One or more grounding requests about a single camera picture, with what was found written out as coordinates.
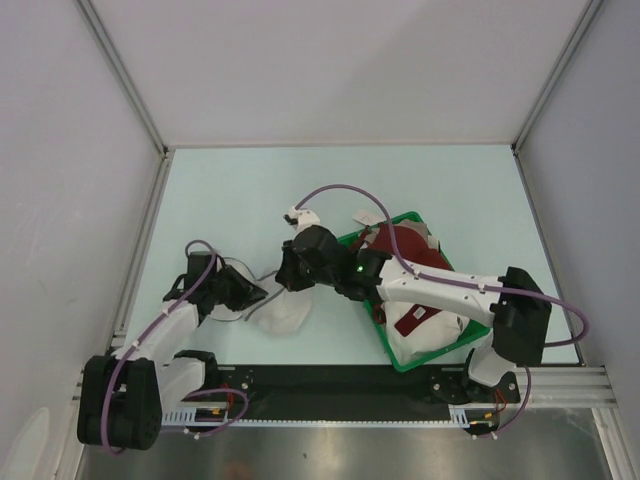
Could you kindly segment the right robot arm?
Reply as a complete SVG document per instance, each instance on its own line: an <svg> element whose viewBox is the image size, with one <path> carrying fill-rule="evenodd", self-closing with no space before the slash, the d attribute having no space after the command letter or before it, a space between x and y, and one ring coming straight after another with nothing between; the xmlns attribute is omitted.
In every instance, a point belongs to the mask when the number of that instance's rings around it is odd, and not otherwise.
<svg viewBox="0 0 640 480"><path fill-rule="evenodd" d="M473 401L486 400L515 367L537 367L542 361L551 303L517 267L498 277L475 277L372 248L351 251L328 229L312 225L283 243L276 281L290 292L321 284L356 302L431 307L491 329L461 376L462 391Z"/></svg>

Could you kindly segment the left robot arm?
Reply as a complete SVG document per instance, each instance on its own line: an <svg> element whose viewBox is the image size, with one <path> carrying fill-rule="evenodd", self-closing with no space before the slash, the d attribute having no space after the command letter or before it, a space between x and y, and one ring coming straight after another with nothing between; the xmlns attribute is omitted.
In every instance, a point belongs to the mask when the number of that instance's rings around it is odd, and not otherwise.
<svg viewBox="0 0 640 480"><path fill-rule="evenodd" d="M76 435L111 454L147 450L164 417L184 400L211 399L245 410L245 393L222 378L214 353L184 349L215 308L242 315L268 296L262 278L234 258L196 251L138 336L83 369Z"/></svg>

